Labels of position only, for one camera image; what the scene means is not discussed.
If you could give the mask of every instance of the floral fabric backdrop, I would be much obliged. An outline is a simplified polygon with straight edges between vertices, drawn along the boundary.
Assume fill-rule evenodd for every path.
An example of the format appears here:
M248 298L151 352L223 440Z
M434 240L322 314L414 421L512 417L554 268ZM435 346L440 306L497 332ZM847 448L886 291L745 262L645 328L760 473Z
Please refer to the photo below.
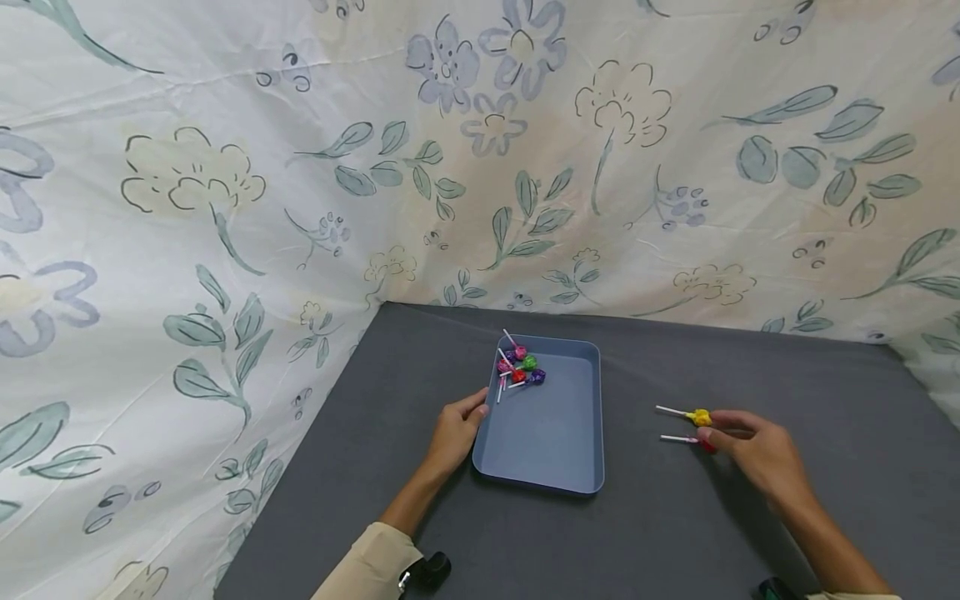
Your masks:
M4 598L210 598L385 300L890 344L960 424L955 3L0 14Z

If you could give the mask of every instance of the gray table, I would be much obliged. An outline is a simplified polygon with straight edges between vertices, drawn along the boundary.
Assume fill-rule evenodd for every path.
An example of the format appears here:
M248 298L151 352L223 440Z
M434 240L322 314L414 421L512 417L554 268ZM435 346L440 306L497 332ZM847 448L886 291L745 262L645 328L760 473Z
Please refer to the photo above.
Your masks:
M418 539L453 562L437 600L744 600L774 573L815 590L742 474L724 458L658 441L690 429L654 404L743 408L783 423L824 504L904 598L956 593L960 433L892 351L387 304L216 598L308 598L418 464L441 406L485 384L501 327L600 347L607 482L594 498L574 499L486 482L467 464ZM424 359L441 374L424 373Z

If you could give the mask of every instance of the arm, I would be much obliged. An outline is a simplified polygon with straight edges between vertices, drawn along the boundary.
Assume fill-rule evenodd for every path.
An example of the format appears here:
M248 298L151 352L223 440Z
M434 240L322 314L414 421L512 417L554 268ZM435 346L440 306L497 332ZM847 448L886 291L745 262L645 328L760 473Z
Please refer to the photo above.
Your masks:
M698 437L729 453L767 497L824 589L856 594L893 593L820 505L786 429L741 411L714 411L710 416L719 430L701 427ZM723 430L737 433L732 436Z
M453 471L464 462L489 409L487 388L447 404L426 458L378 522L367 528L311 600L396 600L400 574L422 558L411 541Z

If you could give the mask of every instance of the plastic tray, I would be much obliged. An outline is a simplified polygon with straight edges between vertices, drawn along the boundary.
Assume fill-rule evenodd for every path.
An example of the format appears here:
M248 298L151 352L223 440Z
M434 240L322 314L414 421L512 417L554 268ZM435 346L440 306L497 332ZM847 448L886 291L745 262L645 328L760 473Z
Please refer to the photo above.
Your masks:
M546 371L539 386L504 390L494 351L490 413L473 447L473 466L487 477L550 490L591 495L603 487L603 412L600 348L590 342L513 335ZM506 337L498 346L513 347Z

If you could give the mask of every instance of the sleeve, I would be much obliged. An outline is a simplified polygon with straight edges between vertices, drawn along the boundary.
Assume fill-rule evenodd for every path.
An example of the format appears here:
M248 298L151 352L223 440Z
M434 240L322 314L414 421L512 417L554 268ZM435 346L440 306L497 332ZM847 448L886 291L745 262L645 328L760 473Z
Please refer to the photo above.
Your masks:
M899 596L886 594L829 593L828 591L806 598L807 600L900 600Z
M374 523L353 543L311 600L397 600L400 574L423 558L410 538Z

